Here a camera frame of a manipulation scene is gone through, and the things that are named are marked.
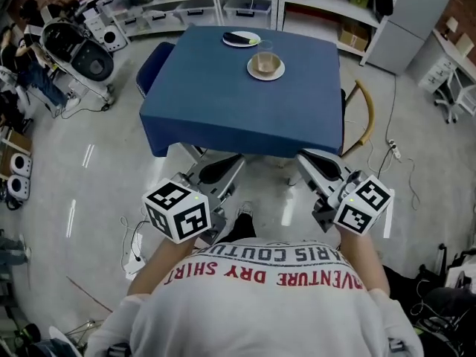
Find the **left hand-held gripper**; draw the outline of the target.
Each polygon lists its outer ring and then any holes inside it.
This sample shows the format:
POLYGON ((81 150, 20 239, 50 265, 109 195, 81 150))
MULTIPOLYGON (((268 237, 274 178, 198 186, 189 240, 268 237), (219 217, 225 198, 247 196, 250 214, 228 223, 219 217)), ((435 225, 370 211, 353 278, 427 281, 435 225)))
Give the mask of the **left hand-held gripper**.
POLYGON ((151 225, 176 244, 194 237, 214 243, 226 225, 222 203, 244 166, 237 154, 202 162, 194 173, 163 178, 142 196, 151 225))

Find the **person's black trouser leg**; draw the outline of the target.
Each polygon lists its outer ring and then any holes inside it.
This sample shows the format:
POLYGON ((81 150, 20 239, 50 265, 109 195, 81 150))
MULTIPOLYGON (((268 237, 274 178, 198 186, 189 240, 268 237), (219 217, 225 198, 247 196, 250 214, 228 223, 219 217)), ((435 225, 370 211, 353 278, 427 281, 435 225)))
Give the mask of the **person's black trouser leg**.
POLYGON ((223 242, 235 242, 240 239, 255 238, 253 217, 249 213, 241 213, 234 222, 230 233, 222 239, 223 242))

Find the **white floor speaker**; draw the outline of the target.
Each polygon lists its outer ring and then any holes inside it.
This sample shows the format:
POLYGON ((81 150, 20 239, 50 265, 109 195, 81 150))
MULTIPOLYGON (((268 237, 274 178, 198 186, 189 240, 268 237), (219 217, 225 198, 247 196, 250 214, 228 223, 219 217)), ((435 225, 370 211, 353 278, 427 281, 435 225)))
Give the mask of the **white floor speaker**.
POLYGON ((10 171, 13 175, 29 179, 31 177, 32 167, 32 158, 24 153, 14 153, 10 158, 10 171))
POLYGON ((7 191, 17 201, 27 201, 30 195, 30 179, 20 175, 11 175, 7 180, 7 191))

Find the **cardboard box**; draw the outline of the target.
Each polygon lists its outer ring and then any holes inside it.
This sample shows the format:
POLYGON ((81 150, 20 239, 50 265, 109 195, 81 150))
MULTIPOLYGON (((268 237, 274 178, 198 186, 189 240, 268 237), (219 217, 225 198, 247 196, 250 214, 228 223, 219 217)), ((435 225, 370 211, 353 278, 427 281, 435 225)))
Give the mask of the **cardboard box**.
POLYGON ((360 25, 343 23, 340 26, 338 41, 357 51, 364 52, 369 42, 368 30, 360 25))

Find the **white round speaker device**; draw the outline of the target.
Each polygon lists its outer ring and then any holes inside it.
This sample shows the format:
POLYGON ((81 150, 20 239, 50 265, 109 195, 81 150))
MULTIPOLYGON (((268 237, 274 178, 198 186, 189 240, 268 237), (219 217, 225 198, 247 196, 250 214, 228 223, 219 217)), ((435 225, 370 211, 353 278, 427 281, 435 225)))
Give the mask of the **white round speaker device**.
POLYGON ((103 32, 103 44, 109 52, 125 48, 127 41, 116 25, 108 25, 103 32))

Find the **white printed shirt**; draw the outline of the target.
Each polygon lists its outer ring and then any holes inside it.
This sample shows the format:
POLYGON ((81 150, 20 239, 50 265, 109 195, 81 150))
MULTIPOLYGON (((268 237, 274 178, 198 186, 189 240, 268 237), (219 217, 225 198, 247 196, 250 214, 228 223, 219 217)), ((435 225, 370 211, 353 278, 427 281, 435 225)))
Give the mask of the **white printed shirt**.
POLYGON ((150 293, 127 295, 86 357, 424 357, 401 305, 338 250, 260 238, 177 262, 150 293))

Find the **tan bowl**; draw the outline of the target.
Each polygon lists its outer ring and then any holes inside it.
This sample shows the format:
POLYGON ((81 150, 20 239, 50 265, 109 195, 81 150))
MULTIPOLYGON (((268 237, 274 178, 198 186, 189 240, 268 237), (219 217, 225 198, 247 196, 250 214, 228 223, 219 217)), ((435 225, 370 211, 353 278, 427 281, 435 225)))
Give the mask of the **tan bowl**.
POLYGON ((278 70, 281 66, 281 60, 272 52, 261 51, 252 57, 251 66, 257 73, 268 76, 278 70))

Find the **clear drinking glass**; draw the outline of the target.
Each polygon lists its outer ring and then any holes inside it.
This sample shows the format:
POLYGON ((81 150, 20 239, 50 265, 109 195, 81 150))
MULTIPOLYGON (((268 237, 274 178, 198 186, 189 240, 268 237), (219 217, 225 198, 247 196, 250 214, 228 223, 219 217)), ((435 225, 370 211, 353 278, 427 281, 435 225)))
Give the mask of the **clear drinking glass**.
POLYGON ((268 40, 261 40, 257 45, 257 69, 264 74, 270 74, 275 70, 273 44, 268 40))

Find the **cream desk box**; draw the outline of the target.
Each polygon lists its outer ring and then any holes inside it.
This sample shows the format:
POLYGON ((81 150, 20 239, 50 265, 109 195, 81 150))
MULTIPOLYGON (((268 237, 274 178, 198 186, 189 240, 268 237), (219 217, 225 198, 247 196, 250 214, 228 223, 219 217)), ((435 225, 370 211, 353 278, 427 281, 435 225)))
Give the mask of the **cream desk box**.
POLYGON ((474 48, 474 46, 475 44, 467 33, 462 33, 455 44, 455 48, 457 49, 458 53, 461 55, 462 58, 466 58, 471 52, 471 50, 474 48))

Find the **blue padded chair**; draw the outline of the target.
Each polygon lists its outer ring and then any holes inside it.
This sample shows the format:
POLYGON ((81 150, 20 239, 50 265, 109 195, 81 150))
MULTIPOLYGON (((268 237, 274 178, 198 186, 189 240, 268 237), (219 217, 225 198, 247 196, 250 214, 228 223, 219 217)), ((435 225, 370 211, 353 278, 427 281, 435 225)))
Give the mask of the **blue padded chair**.
POLYGON ((162 69, 175 45, 171 42, 161 42, 148 56, 136 74, 136 86, 143 98, 147 96, 155 78, 162 69))

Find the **person's left forearm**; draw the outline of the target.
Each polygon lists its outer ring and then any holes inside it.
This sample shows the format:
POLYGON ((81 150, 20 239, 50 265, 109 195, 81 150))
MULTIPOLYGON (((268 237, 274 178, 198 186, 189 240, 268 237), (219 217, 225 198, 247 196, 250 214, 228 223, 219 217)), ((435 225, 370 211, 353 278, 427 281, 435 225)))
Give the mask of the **person's left forearm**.
POLYGON ((176 244, 164 239, 135 276, 127 295, 150 295, 174 266, 192 253, 196 240, 194 237, 176 244))

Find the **black and white machine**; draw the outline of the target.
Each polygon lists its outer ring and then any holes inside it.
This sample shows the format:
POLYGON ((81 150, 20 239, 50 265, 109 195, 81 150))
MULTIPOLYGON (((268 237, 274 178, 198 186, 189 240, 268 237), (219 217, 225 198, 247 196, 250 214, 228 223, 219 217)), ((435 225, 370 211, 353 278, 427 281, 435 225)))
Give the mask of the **black and white machine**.
POLYGON ((46 22, 40 45, 64 72, 112 105, 114 88, 106 81, 114 71, 112 55, 87 30, 64 18, 46 22))

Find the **grey table leg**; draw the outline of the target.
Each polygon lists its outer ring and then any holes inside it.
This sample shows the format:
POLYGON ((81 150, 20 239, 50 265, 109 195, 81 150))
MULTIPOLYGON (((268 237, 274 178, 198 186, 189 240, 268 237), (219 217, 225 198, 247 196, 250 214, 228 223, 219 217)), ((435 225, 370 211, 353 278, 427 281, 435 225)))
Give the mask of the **grey table leg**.
POLYGON ((205 157, 206 150, 194 145, 180 143, 179 146, 184 150, 187 156, 192 160, 193 165, 206 164, 207 159, 205 157))

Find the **white refrigerator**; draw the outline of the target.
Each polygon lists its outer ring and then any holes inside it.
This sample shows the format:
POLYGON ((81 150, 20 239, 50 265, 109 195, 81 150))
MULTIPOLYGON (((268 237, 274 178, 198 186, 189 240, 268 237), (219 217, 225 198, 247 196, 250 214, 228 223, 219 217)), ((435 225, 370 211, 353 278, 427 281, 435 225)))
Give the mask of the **white refrigerator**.
POLYGON ((366 62, 402 74, 435 28, 449 0, 393 0, 393 14, 376 31, 366 62))

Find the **white desk with drawers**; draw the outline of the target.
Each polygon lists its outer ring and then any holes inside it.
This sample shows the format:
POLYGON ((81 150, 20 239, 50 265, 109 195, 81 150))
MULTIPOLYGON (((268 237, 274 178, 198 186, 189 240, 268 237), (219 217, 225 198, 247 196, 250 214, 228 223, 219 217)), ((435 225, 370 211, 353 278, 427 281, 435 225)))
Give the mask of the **white desk with drawers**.
MULTIPOLYGON (((437 98, 436 90, 456 69, 476 83, 476 65, 468 58, 462 58, 453 43, 444 39, 437 30, 433 30, 411 61, 407 73, 421 89, 431 95, 434 105, 434 100, 437 98)), ((443 109, 447 118, 446 110, 442 106, 436 107, 443 109)))

